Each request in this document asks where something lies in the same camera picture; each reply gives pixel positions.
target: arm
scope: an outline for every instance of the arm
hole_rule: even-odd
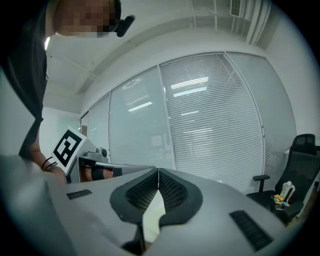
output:
[[[44,154],[41,153],[40,150],[40,145],[39,145],[39,131],[38,130],[38,134],[36,136],[36,140],[35,142],[31,145],[31,155],[32,155],[32,161],[34,163],[36,163],[40,168],[41,166],[44,164],[44,162],[46,161],[46,157],[44,156]],[[50,162],[47,161],[45,163],[45,165],[43,166],[42,170],[46,170],[46,168],[50,165]],[[50,172],[55,174],[58,182],[60,184],[66,184],[65,182],[65,173],[64,171],[60,168],[60,167],[53,167],[50,169]]]

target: glass wall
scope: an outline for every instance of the glass wall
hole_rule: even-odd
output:
[[[110,161],[108,120],[109,94],[90,108],[87,137],[97,148],[106,149]]]
[[[112,163],[173,167],[157,68],[111,92],[109,142]]]
[[[111,163],[176,168],[257,191],[253,176],[283,167],[296,135],[292,109],[265,58],[228,56],[188,56],[131,78],[90,109],[88,137],[109,149]]]
[[[161,74],[177,170],[255,192],[264,159],[259,115],[225,54],[171,61]]]
[[[296,137],[296,124],[286,90],[270,63],[263,57],[228,53],[250,86],[257,103],[265,135],[264,173],[274,189],[285,167],[285,151]]]

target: person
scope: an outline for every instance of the person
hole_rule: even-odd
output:
[[[35,117],[19,155],[32,160],[44,171],[55,174],[65,184],[65,174],[42,154],[39,128],[42,119],[43,99],[47,85],[47,55],[45,41],[53,35],[80,36],[107,34],[120,22],[119,0],[43,0],[35,1],[37,8],[27,19],[18,34],[11,34],[8,55],[1,59],[3,71],[15,93]],[[107,179],[110,170],[104,170]],[[82,181],[92,181],[91,168],[84,170]]]

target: white wall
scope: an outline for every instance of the white wall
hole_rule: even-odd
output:
[[[175,58],[215,51],[234,51],[264,56],[265,51],[244,42],[229,31],[212,28],[182,29],[155,37],[117,59],[84,93],[81,114],[128,78]]]
[[[317,61],[295,25],[284,15],[266,49],[291,102],[297,134],[320,139],[320,73]]]
[[[80,127],[80,115],[54,108],[43,107],[43,121],[40,125],[39,144],[46,158],[51,156],[54,146],[58,143],[68,127],[77,130]]]
[[[74,96],[62,96],[52,93],[49,89],[46,90],[43,98],[43,106],[80,114],[82,107],[83,94]]]

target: black mesh pad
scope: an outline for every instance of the black mesh pad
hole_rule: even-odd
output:
[[[158,172],[130,188],[125,193],[125,199],[141,212],[145,212],[158,190]]]
[[[186,223],[202,205],[203,196],[197,186],[165,169],[158,172],[154,168],[117,187],[110,196],[111,207],[124,222],[141,225],[143,214],[158,189],[166,212],[159,220],[160,227]]]
[[[166,212],[181,205],[187,198],[187,189],[176,180],[168,177],[162,171],[159,173],[159,190]]]
[[[143,214],[158,190],[158,169],[153,168],[119,187],[110,196],[110,204],[124,222],[142,224]]]
[[[166,169],[159,169],[159,191],[162,195],[165,215],[159,226],[184,224],[200,209],[203,195],[200,189]]]

